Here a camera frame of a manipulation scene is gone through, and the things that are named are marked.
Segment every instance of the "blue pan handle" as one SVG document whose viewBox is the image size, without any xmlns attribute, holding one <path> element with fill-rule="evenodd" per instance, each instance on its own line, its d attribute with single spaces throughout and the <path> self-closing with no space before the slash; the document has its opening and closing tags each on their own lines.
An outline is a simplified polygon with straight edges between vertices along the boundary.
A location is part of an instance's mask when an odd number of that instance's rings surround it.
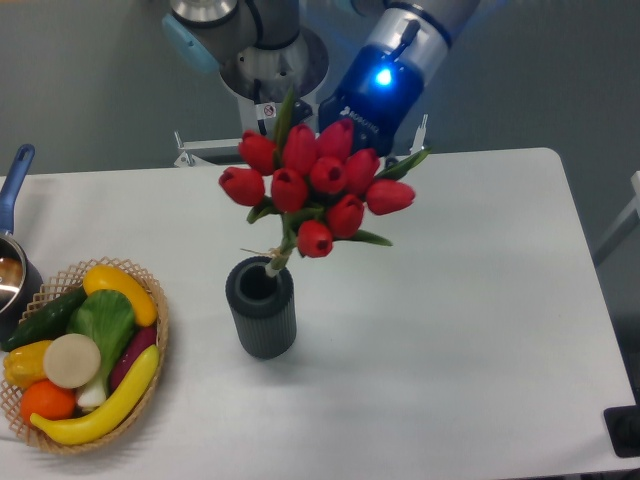
<svg viewBox="0 0 640 480">
<path fill-rule="evenodd" d="M 16 198 L 35 154 L 36 149 L 33 145 L 25 144 L 18 148 L 16 158 L 0 190 L 0 233 L 13 234 L 13 210 Z"/>
</svg>

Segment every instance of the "white tabletop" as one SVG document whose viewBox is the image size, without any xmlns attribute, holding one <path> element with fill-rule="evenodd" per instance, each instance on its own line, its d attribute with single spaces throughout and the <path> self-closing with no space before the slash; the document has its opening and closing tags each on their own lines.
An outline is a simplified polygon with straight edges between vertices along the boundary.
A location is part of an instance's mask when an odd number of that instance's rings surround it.
<svg viewBox="0 0 640 480">
<path fill-rule="evenodd" d="M 246 224 L 220 172 L 25 181 L 15 237 L 43 276 L 102 256 L 148 268 L 169 299 L 170 349 L 133 431 L 74 458 L 0 442 L 2 478 L 465 480 L 640 466 L 607 436 L 603 410 L 634 399 L 554 152 L 429 156 L 406 178 L 411 208 L 365 218 L 394 247 L 341 242 L 325 259 L 292 258 L 298 338 L 269 361 L 240 346 L 224 282 L 240 248 L 277 246 L 280 226 Z"/>
</svg>

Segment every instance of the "fake food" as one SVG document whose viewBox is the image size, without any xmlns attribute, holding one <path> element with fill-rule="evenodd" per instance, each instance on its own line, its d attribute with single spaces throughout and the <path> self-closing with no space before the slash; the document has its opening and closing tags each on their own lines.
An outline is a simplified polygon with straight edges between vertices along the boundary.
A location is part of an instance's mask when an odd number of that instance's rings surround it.
<svg viewBox="0 0 640 480">
<path fill-rule="evenodd" d="M 2 350 L 10 352 L 30 343 L 53 340 L 63 335 L 71 314 L 86 299 L 87 294 L 82 288 L 63 293 L 20 322 L 11 337 L 2 343 Z"/>
<path fill-rule="evenodd" d="M 87 295 L 99 290 L 115 290 L 131 302 L 135 312 L 135 322 L 140 327 L 148 327 L 156 321 L 158 311 L 155 303 L 144 288 L 133 277 L 110 265 L 96 265 L 82 280 Z"/>
<path fill-rule="evenodd" d="M 47 378 L 44 372 L 44 355 L 51 340 L 24 345 L 16 348 L 4 357 L 4 378 L 10 385 L 29 388 L 36 382 Z"/>
<path fill-rule="evenodd" d="M 47 378 L 62 388 L 78 388 L 100 368 L 100 350 L 85 335 L 70 333 L 53 341 L 44 354 Z"/>
<path fill-rule="evenodd" d="M 86 335 L 100 350 L 100 370 L 77 392 L 78 406 L 98 407 L 108 396 L 109 374 L 135 332 L 131 303 L 115 290 L 96 291 L 73 315 L 67 331 Z"/>
<path fill-rule="evenodd" d="M 129 342 L 129 346 L 125 350 L 124 354 L 116 363 L 111 371 L 109 378 L 109 385 L 111 391 L 115 391 L 120 385 L 125 375 L 136 361 L 136 358 L 142 354 L 148 347 L 156 344 L 157 331 L 155 327 L 145 327 L 138 331 L 133 337 L 133 340 Z"/>
<path fill-rule="evenodd" d="M 36 412 L 31 415 L 30 421 L 52 440 L 63 445 L 97 440 L 116 428 L 133 410 L 151 383 L 159 362 L 158 347 L 148 347 L 107 401 L 84 417 L 55 421 Z"/>
<path fill-rule="evenodd" d="M 76 396 L 73 390 L 60 388 L 49 380 L 31 385 L 22 395 L 20 415 L 24 422 L 33 426 L 32 414 L 49 420 L 64 420 L 71 418 L 76 407 Z"/>
</svg>

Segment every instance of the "green cucumber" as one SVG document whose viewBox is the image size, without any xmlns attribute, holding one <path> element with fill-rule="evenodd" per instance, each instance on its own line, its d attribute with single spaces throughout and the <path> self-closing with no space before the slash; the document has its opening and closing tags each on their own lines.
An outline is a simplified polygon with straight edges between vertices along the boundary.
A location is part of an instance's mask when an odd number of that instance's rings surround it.
<svg viewBox="0 0 640 480">
<path fill-rule="evenodd" d="M 71 314 L 87 299 L 84 288 L 79 287 L 63 293 L 50 301 L 24 322 L 20 322 L 11 337 L 0 346 L 10 352 L 23 345 L 40 340 L 54 340 L 66 333 Z"/>
</svg>

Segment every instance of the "red tulip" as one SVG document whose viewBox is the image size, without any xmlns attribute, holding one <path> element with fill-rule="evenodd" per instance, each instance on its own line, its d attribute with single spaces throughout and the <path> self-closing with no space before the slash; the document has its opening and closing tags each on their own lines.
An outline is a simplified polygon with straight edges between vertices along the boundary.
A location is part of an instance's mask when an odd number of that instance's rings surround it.
<svg viewBox="0 0 640 480">
<path fill-rule="evenodd" d="M 309 187 L 304 179 L 290 168 L 280 168 L 273 172 L 271 197 L 273 204 L 281 212 L 297 212 L 309 196 Z"/>
<path fill-rule="evenodd" d="M 318 157 L 337 157 L 345 162 L 353 145 L 353 121 L 344 118 L 332 123 L 317 140 Z"/>
<path fill-rule="evenodd" d="M 307 220 L 298 229 L 298 250 L 308 257 L 326 257 L 333 248 L 333 237 L 326 225 Z"/>
<path fill-rule="evenodd" d="M 366 192 L 379 167 L 380 159 L 373 148 L 365 148 L 354 153 L 344 168 L 347 174 L 347 192 L 358 196 Z"/>
<path fill-rule="evenodd" d="M 273 152 L 276 144 L 259 133 L 247 130 L 242 134 L 238 153 L 247 164 L 261 175 L 271 175 L 274 170 Z"/>
<path fill-rule="evenodd" d="M 371 213 L 385 215 L 407 208 L 416 193 L 406 183 L 395 180 L 377 180 L 367 190 L 367 206 Z"/>
<path fill-rule="evenodd" d="M 262 176 L 252 168 L 229 167 L 218 183 L 231 199 L 246 207 L 254 207 L 264 197 Z"/>
<path fill-rule="evenodd" d="M 347 184 L 342 162 L 336 157 L 320 157 L 311 169 L 309 180 L 320 193 L 338 193 Z"/>
<path fill-rule="evenodd" d="M 308 175 L 316 161 L 316 135 L 307 125 L 296 125 L 289 131 L 287 143 L 282 151 L 282 161 L 286 168 L 292 168 L 300 175 Z"/>
<path fill-rule="evenodd" d="M 364 204 L 355 195 L 345 195 L 326 214 L 329 230 L 336 238 L 351 238 L 362 225 Z"/>
</svg>

